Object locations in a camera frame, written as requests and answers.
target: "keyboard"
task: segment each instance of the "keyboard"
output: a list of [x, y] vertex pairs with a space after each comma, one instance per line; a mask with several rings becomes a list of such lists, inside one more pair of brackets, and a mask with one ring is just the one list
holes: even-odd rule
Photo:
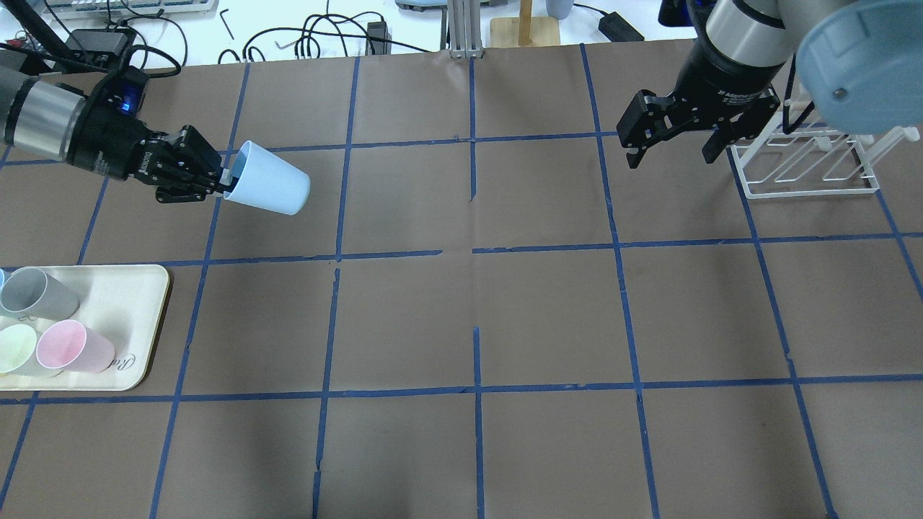
[[[125, 0], [132, 10], [142, 15], [205, 12], [218, 4], [218, 0]], [[106, 0], [48, 0], [48, 5], [60, 19], [106, 18]], [[43, 4], [36, 6], [42, 14], [49, 14]], [[113, 18], [134, 16], [119, 0], [109, 0]]]

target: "gray cup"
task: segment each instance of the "gray cup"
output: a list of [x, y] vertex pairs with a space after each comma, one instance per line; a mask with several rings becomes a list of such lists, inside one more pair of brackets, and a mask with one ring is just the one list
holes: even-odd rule
[[77, 308], [80, 298], [76, 292], [35, 267], [13, 272], [0, 289], [0, 311], [12, 317], [63, 320]]
[[557, 19], [567, 18], [574, 7], [574, 0], [545, 0], [548, 16]]

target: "white table surface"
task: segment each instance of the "white table surface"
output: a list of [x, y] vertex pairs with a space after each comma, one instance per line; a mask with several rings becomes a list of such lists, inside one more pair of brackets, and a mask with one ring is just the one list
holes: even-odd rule
[[[693, 29], [665, 28], [657, 23], [660, 0], [584, 0], [583, 3], [599, 7], [605, 11], [618, 12], [648, 40], [695, 37]], [[222, 49], [232, 48], [237, 53], [240, 53], [246, 40], [260, 30], [279, 26], [301, 27], [308, 15], [323, 13], [325, 4], [325, 0], [218, 0], [217, 7], [208, 13], [175, 14], [170, 15], [170, 18], [179, 23], [186, 31], [186, 37], [189, 40], [187, 64], [210, 65], [218, 62], [218, 54]], [[218, 16], [218, 12], [224, 9], [229, 9], [224, 18], [234, 34], [233, 40]], [[3, 11], [0, 13], [0, 36], [4, 40], [11, 39], [20, 27], [8, 12], [3, 9], [0, 10]], [[377, 11], [385, 16], [393, 40], [409, 43], [427, 50], [438, 49], [441, 28], [441, 14], [438, 9], [422, 13], [399, 9], [394, 0], [330, 1], [331, 13], [353, 16], [367, 10]], [[485, 46], [490, 45], [489, 24], [491, 18], [515, 17], [518, 14], [519, 2], [516, 0], [509, 0], [505, 6], [484, 6], [481, 9], [481, 26]], [[533, 2], [533, 14], [535, 16], [546, 16], [545, 2], [543, 0]], [[570, 15], [560, 22], [561, 43], [607, 42], [605, 36], [597, 29], [600, 17], [599, 13], [592, 10], [574, 7]], [[66, 39], [64, 30], [50, 16], [44, 16], [44, 18], [55, 32], [62, 36], [63, 39]], [[359, 19], [365, 24], [365, 22], [374, 21], [378, 18], [366, 15]], [[102, 27], [100, 20], [65, 20], [65, 24], [70, 29]], [[159, 47], [177, 58], [182, 57], [183, 42], [179, 32], [172, 25], [158, 20], [135, 20], [132, 22], [132, 26], [145, 35], [149, 44]], [[332, 28], [326, 22], [321, 22], [318, 24], [317, 30], [332, 31]], [[357, 28], [343, 30], [344, 32], [358, 33]], [[295, 32], [277, 31], [260, 36], [254, 44], [268, 60], [294, 59], [291, 47], [279, 50], [276, 48], [275, 43], [285, 44], [295, 38], [297, 38], [297, 33]], [[321, 36], [318, 39], [323, 57], [342, 56], [342, 46], [339, 38]], [[350, 55], [361, 54], [365, 49], [365, 41], [358, 38], [348, 40], [347, 48]], [[393, 45], [391, 51], [395, 54], [414, 52], [397, 45]], [[160, 58], [152, 58], [152, 60], [151, 63], [154, 65], [165, 65]], [[228, 60], [233, 59], [226, 56], [224, 62], [226, 63]]]

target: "metal post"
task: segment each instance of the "metal post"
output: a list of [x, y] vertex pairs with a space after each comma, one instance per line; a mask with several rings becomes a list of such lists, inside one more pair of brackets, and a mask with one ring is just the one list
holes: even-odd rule
[[449, 0], [449, 55], [482, 57], [481, 0]]

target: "cable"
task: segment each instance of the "cable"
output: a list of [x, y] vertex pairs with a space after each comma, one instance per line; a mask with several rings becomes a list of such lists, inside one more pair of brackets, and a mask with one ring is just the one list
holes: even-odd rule
[[337, 22], [333, 20], [333, 17], [338, 17], [338, 16], [340, 16], [340, 15], [311, 15], [311, 16], [305, 18], [305, 24], [302, 26], [302, 32], [304, 32], [305, 30], [307, 30], [307, 22], [308, 22], [311, 18], [313, 18], [313, 17], [318, 17], [318, 19], [314, 20], [314, 23], [311, 24], [311, 29], [307, 31], [307, 35], [305, 36], [305, 35], [303, 34], [302, 37], [301, 37], [301, 39], [299, 40], [299, 42], [302, 42], [302, 41], [304, 40], [305, 37], [310, 38], [310, 37], [314, 34], [314, 28], [318, 25], [318, 23], [320, 23], [321, 20], [327, 20], [328, 22], [330, 22], [330, 23], [333, 25], [333, 29], [335, 29], [335, 30], [337, 31], [337, 34], [340, 35], [340, 44], [341, 44], [342, 47], [343, 47], [343, 55], [348, 56], [348, 55], [349, 55], [349, 51], [346, 49], [346, 38], [343, 36], [343, 31], [340, 30], [340, 27], [339, 27], [339, 25], [337, 24]]
[[785, 84], [785, 100], [782, 102], [782, 133], [786, 135], [791, 135], [793, 131], [803, 125], [805, 120], [808, 119], [808, 115], [814, 111], [814, 101], [812, 101], [801, 112], [798, 119], [795, 119], [795, 124], [788, 124], [788, 105], [792, 99], [792, 87], [795, 86], [795, 58], [796, 56], [792, 54], [792, 65], [788, 68], [788, 82]]
[[253, 51], [257, 51], [257, 52], [259, 53], [260, 59], [262, 59], [263, 61], [266, 61], [266, 56], [263, 54], [263, 51], [259, 50], [259, 49], [258, 49], [257, 47], [255, 47], [255, 46], [249, 48], [249, 50], [248, 50], [249, 54], [247, 55], [246, 59], [250, 60], [251, 62], [257, 61], [257, 60], [255, 60], [255, 59], [253, 59]]
[[178, 23], [176, 23], [175, 21], [173, 21], [173, 20], [171, 20], [171, 19], [169, 19], [169, 18], [165, 18], [165, 17], [163, 16], [163, 9], [160, 9], [160, 11], [159, 11], [156, 15], [142, 15], [141, 13], [138, 13], [136, 10], [132, 9], [131, 7], [129, 7], [125, 0], [118, 0], [118, 1], [119, 1], [120, 4], [122, 4], [123, 6], [125, 6], [125, 9], [126, 9], [129, 13], [135, 15], [135, 16], [133, 16], [133, 17], [131, 17], [131, 18], [126, 18], [125, 20], [123, 20], [123, 21], [125, 21], [125, 22], [131, 21], [131, 20], [133, 20], [133, 19], [144, 18], [144, 19], [158, 19], [158, 20], [165, 21], [165, 22], [167, 22], [167, 23], [172, 23], [172, 24], [174, 25], [174, 27], [176, 27], [176, 29], [179, 30], [180, 36], [183, 37], [183, 62], [180, 64], [180, 66], [186, 66], [186, 62], [187, 62], [188, 59], [189, 59], [189, 40], [186, 39], [186, 32], [183, 31], [183, 28], [180, 27], [180, 25], [179, 25]]
[[603, 16], [608, 16], [609, 14], [609, 13], [606, 13], [603, 9], [600, 9], [599, 7], [585, 6], [584, 4], [574, 4], [574, 7], [583, 7], [584, 9], [590, 9], [592, 11], [596, 11], [597, 13]]
[[80, 51], [83, 53], [83, 61], [87, 65], [89, 65], [90, 64], [90, 53], [88, 53], [87, 49], [84, 48], [83, 43], [80, 42], [80, 38], [74, 37], [74, 34], [70, 31], [70, 29], [67, 28], [67, 25], [65, 25], [64, 22], [61, 21], [61, 19], [57, 16], [57, 13], [54, 12], [54, 9], [52, 9], [52, 7], [48, 5], [48, 0], [42, 0], [42, 1], [45, 3], [45, 8], [48, 9], [48, 12], [52, 14], [52, 17], [54, 18], [54, 20], [57, 21], [58, 25], [61, 26], [61, 29], [63, 29], [64, 32], [67, 33], [67, 36], [70, 36], [70, 38], [74, 40], [74, 43], [77, 44], [77, 47], [80, 48]]
[[[250, 46], [251, 43], [253, 43], [253, 41], [254, 41], [256, 38], [262, 36], [263, 34], [268, 34], [268, 33], [270, 33], [270, 32], [275, 32], [275, 31], [278, 31], [278, 30], [293, 30], [293, 31], [295, 31], [295, 32], [301, 32], [301, 31], [302, 31], [301, 28], [299, 28], [299, 27], [273, 27], [273, 28], [270, 28], [270, 29], [261, 30], [260, 32], [258, 32], [258, 33], [256, 33], [256, 34], [254, 34], [253, 36], [251, 36], [250, 39], [246, 41], [246, 43], [244, 44], [244, 50], [245, 50], [245, 51], [244, 51], [244, 54], [246, 54], [246, 49]], [[319, 31], [315, 31], [314, 34], [319, 35], [319, 36], [339, 36], [339, 34], [334, 34], [334, 33], [332, 33], [332, 32], [319, 32]], [[344, 37], [344, 38], [366, 38], [366, 36], [365, 36], [365, 35], [362, 35], [362, 34], [343, 34], [343, 37]], [[390, 43], [390, 44], [392, 44], [392, 45], [398, 45], [398, 46], [400, 46], [400, 47], [405, 47], [405, 48], [412, 49], [412, 50], [415, 50], [415, 51], [418, 51], [418, 52], [421, 52], [421, 53], [429, 53], [429, 52], [432, 52], [432, 51], [427, 51], [427, 49], [421, 49], [420, 47], [417, 47], [417, 46], [414, 46], [414, 45], [410, 45], [410, 44], [408, 44], [408, 43], [395, 42], [394, 40], [389, 40], [389, 39], [387, 39], [387, 38], [379, 38], [379, 37], [377, 37], [377, 36], [368, 36], [367, 39], [370, 40], [370, 41], [372, 41], [372, 42], [383, 42], [383, 43]]]
[[118, 64], [119, 72], [124, 72], [126, 69], [128, 69], [128, 63], [131, 61], [131, 56], [136, 51], [147, 51], [147, 52], [156, 54], [162, 57], [163, 59], [169, 61], [170, 65], [174, 66], [174, 69], [169, 72], [154, 72], [152, 74], [148, 74], [149, 78], [152, 78], [152, 79], [171, 78], [172, 76], [177, 76], [180, 72], [183, 71], [183, 67], [179, 64], [178, 61], [176, 61], [171, 55], [165, 53], [164, 51], [158, 49], [157, 47], [151, 47], [149, 45], [132, 45], [126, 49], [125, 53], [122, 54], [122, 58], [119, 60], [119, 64]]
[[58, 57], [58, 56], [53, 56], [53, 55], [47, 54], [47, 53], [40, 53], [40, 52], [37, 52], [37, 51], [31, 51], [31, 50], [29, 50], [29, 49], [22, 49], [22, 48], [14, 47], [13, 45], [8, 45], [8, 44], [2, 43], [2, 42], [0, 42], [0, 49], [7, 49], [8, 51], [13, 51], [13, 52], [16, 52], [16, 53], [30, 54], [30, 55], [38, 56], [38, 57], [40, 57], [41, 59], [47, 59], [48, 61], [55, 61], [55, 62], [57, 62], [57, 63], [63, 63], [63, 64], [65, 64], [65, 65], [70, 65], [70, 66], [82, 68], [82, 69], [84, 69], [84, 70], [86, 70], [86, 71], [88, 71], [88, 72], [108, 72], [108, 70], [106, 70], [105, 68], [101, 68], [101, 67], [98, 67], [98, 66], [87, 65], [86, 63], [79, 62], [79, 61], [76, 61], [76, 60], [73, 60], [73, 59], [67, 59], [67, 58], [65, 58], [65, 57]]
[[[347, 23], [347, 22], [352, 23], [353, 25], [355, 25], [356, 27], [358, 27], [359, 30], [360, 30], [361, 32], [363, 32], [363, 34], [364, 34], [365, 37], [366, 37], [366, 41], [368, 41], [368, 30], [366, 30], [366, 28], [363, 27], [361, 23], [359, 23], [359, 22], [357, 22], [357, 21], [355, 20], [356, 18], [359, 18], [359, 17], [361, 17], [361, 16], [363, 16], [363, 15], [366, 15], [366, 14], [376, 14], [376, 15], [378, 15], [378, 16], [382, 19], [382, 21], [384, 21], [384, 18], [385, 18], [385, 17], [382, 16], [380, 13], [376, 13], [376, 12], [374, 12], [374, 11], [365, 11], [365, 12], [359, 13], [358, 15], [355, 15], [355, 16], [353, 16], [353, 17], [346, 17], [346, 16], [344, 16], [344, 15], [337, 15], [337, 14], [327, 14], [327, 15], [311, 15], [311, 16], [305, 18], [305, 23], [302, 25], [302, 30], [303, 30], [303, 31], [304, 31], [304, 30], [307, 30], [307, 33], [303, 33], [302, 38], [298, 40], [298, 41], [299, 41], [299, 47], [301, 48], [301, 57], [305, 57], [305, 46], [304, 46], [305, 37], [310, 38], [310, 37], [313, 36], [314, 31], [315, 31], [315, 27], [317, 26], [317, 24], [318, 24], [322, 19], [323, 19], [323, 20], [327, 20], [328, 22], [330, 22], [330, 23], [333, 25], [333, 28], [336, 29], [337, 35], [340, 36], [340, 43], [342, 44], [342, 47], [343, 47], [343, 55], [347, 55], [347, 56], [348, 56], [348, 55], [349, 55], [349, 51], [346, 49], [346, 38], [345, 38], [345, 35], [343, 34], [343, 31], [340, 30], [340, 27], [339, 27], [339, 26], [340, 26], [340, 24], [342, 24], [342, 23]], [[314, 18], [314, 17], [317, 17], [317, 19], [316, 19], [316, 20], [314, 21], [314, 23], [311, 25], [311, 29], [308, 30], [308, 29], [307, 29], [307, 23], [311, 20], [311, 18]], [[297, 48], [295, 49], [295, 57], [298, 57], [298, 49], [297, 49]]]
[[234, 49], [224, 49], [221, 54], [218, 54], [218, 65], [222, 63], [222, 58], [225, 54], [230, 54], [237, 60], [237, 63], [240, 63], [240, 55]]
[[[144, 37], [144, 34], [141, 34], [140, 31], [128, 25], [127, 20], [122, 20], [118, 23], [116, 23], [115, 20], [113, 20], [112, 0], [106, 0], [106, 30], [110, 32], [115, 32], [115, 30], [119, 28], [130, 30], [135, 36], [141, 39], [141, 42], [143, 44], [145, 45], [148, 44], [148, 39]], [[139, 66], [138, 68], [142, 70], [144, 69], [144, 67], [148, 64], [149, 56], [150, 56], [149, 52], [144, 53], [144, 59], [141, 60], [141, 66]]]

